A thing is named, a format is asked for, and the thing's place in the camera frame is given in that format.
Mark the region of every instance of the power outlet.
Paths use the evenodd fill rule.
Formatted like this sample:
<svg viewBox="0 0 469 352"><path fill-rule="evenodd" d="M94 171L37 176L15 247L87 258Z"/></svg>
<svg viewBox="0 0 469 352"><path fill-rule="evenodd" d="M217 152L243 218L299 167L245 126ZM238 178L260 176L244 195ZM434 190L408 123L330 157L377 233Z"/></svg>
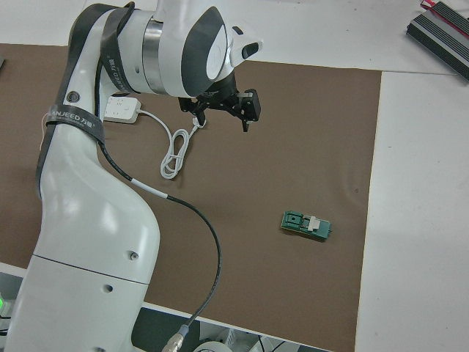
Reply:
<svg viewBox="0 0 469 352"><path fill-rule="evenodd" d="M109 97L104 120L122 123L134 123L137 120L141 103L135 98Z"/></svg>

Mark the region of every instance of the small green device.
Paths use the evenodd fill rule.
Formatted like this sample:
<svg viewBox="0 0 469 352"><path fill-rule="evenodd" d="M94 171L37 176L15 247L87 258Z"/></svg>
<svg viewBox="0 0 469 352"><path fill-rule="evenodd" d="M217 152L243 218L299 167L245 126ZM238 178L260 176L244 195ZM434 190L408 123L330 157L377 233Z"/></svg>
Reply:
<svg viewBox="0 0 469 352"><path fill-rule="evenodd" d="M329 237L330 222L318 219L316 216L305 216L296 211L286 211L281 220L281 228L325 241Z"/></svg>

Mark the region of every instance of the brown table surface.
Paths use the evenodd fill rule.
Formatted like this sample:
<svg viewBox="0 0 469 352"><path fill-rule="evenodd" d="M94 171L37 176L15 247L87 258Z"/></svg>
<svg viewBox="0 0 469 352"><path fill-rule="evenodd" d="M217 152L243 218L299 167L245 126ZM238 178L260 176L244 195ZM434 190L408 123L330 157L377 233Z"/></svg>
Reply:
<svg viewBox="0 0 469 352"><path fill-rule="evenodd" d="M40 231L41 117L54 102L66 48L0 45L0 55L0 261L25 268ZM168 140L149 117L106 122L108 150L127 173L193 203L217 229L224 270L204 317L353 351L380 72L246 62L236 74L238 89L257 89L260 121L243 133L235 117L207 112L175 180L159 174ZM141 101L173 132L191 128L176 98ZM145 300L192 312L215 273L210 233L189 210L137 191L161 231ZM282 230L286 210L329 220L330 238Z"/></svg>

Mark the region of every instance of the silver metal ring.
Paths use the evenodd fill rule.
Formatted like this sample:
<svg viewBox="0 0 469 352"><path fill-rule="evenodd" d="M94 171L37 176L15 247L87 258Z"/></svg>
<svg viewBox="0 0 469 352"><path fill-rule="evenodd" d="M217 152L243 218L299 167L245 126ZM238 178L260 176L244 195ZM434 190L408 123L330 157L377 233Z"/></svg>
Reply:
<svg viewBox="0 0 469 352"><path fill-rule="evenodd" d="M142 45L142 61L144 65L144 75L149 87L157 94L168 94L161 81L160 62L158 50L160 48L160 37L163 24L150 18L145 29L144 41Z"/></svg>

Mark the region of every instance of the gray electronic device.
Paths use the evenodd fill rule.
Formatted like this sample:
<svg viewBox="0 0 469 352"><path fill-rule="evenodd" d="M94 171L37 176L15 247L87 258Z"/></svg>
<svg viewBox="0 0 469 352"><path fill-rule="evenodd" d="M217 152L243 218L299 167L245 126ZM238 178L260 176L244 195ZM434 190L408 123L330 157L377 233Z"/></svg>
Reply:
<svg viewBox="0 0 469 352"><path fill-rule="evenodd" d="M469 80L469 21L439 1L407 27L407 34Z"/></svg>

